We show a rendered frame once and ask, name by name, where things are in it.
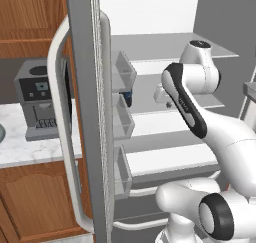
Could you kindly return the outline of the grey coffee machine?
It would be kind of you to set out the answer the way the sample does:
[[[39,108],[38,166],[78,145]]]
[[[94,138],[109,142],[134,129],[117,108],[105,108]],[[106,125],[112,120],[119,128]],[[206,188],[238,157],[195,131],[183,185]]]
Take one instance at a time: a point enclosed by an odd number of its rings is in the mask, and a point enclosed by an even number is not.
[[[23,110],[27,141],[58,138],[58,128],[47,74],[47,59],[26,60],[14,79]]]

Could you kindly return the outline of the wooden base cupboard door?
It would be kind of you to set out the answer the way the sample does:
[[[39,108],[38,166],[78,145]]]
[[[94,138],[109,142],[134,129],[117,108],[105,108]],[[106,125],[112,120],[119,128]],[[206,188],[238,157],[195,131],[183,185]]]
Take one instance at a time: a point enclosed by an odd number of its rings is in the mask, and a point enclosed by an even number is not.
[[[0,243],[78,236],[62,161],[0,168]]]

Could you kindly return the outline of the dark blue container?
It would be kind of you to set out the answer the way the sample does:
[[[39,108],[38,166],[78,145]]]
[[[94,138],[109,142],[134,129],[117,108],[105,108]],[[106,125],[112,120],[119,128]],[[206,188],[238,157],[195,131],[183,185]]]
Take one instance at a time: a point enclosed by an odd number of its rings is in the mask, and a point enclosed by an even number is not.
[[[121,95],[124,97],[127,106],[131,107],[132,106],[132,92],[131,91],[121,92]]]

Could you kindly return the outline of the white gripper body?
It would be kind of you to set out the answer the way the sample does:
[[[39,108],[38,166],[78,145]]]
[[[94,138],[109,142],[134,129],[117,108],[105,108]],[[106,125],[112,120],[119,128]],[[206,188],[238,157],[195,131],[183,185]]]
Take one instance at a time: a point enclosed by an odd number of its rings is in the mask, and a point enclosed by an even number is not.
[[[159,83],[156,87],[156,90],[154,92],[154,100],[158,104],[162,103],[168,106],[173,105],[172,99],[170,98],[168,93],[165,91],[161,83]]]

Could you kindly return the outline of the grey open fridge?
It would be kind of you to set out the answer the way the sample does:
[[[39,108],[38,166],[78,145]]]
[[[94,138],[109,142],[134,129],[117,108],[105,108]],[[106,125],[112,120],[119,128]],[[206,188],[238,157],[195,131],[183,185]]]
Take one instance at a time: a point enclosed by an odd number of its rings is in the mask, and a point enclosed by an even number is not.
[[[100,7],[110,19],[111,36],[195,33],[238,54],[238,57],[214,58],[211,53],[221,73],[220,84],[211,94],[224,106],[205,109],[240,119],[256,133],[256,106],[244,92],[248,86],[256,85],[256,0],[100,0]],[[129,61],[137,76],[162,75],[168,65],[177,63],[180,58]],[[131,137],[190,131],[178,109],[131,113],[131,116],[135,123]],[[157,188],[165,183],[194,178],[213,178],[221,191],[231,188],[220,166],[215,172],[144,183],[132,181],[129,197],[117,203],[115,222],[136,224],[169,218],[156,202]],[[115,227],[112,242],[155,243],[166,225],[138,231]]]

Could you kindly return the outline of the white fridge drawer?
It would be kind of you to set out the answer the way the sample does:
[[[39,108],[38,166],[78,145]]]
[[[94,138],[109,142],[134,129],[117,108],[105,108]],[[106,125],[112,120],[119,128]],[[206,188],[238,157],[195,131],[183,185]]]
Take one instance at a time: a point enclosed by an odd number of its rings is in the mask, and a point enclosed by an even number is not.
[[[126,157],[134,183],[179,178],[219,169],[215,155],[205,144],[129,153]]]

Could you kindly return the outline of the clear door bin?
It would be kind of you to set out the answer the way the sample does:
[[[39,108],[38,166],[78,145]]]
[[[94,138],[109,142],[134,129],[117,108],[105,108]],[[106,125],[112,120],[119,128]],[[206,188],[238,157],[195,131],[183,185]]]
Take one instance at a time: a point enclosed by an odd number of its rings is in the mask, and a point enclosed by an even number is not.
[[[132,89],[137,72],[123,51],[111,52],[112,90],[128,92]]]
[[[113,134],[115,140],[130,139],[135,127],[130,110],[124,97],[118,93],[112,95]]]
[[[114,147],[114,176],[115,176],[115,199],[129,197],[132,175],[126,153],[122,145]]]

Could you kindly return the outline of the grey glass fridge shelf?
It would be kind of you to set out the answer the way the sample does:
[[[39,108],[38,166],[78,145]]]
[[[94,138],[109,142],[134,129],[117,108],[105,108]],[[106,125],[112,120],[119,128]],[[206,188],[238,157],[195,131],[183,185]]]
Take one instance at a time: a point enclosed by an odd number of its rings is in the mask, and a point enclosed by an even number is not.
[[[132,114],[177,110],[174,104],[167,107],[166,102],[157,103],[155,101],[154,93],[160,82],[160,74],[138,75],[136,77],[132,89],[132,105],[130,107]],[[195,95],[195,99],[201,107],[206,109],[224,106],[213,94]]]
[[[123,51],[130,61],[177,60],[191,40],[208,42],[214,58],[238,57],[238,54],[195,33],[112,35],[111,47]]]
[[[203,144],[203,141],[194,136],[190,131],[176,131],[133,136],[130,139],[116,141],[115,144],[122,145],[126,153],[135,153]]]

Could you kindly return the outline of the grey fridge door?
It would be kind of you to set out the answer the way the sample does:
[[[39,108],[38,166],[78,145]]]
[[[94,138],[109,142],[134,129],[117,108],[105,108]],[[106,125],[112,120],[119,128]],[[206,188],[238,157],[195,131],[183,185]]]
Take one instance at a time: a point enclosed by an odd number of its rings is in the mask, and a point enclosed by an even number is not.
[[[110,22],[99,0],[66,0],[95,243],[112,243],[115,203]]]

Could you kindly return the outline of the wooden wall cupboard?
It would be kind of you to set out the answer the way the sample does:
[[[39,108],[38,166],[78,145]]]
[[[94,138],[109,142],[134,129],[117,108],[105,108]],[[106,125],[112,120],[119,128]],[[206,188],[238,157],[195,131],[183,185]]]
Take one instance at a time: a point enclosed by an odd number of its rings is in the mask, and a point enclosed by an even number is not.
[[[66,0],[0,0],[0,58],[46,57]]]

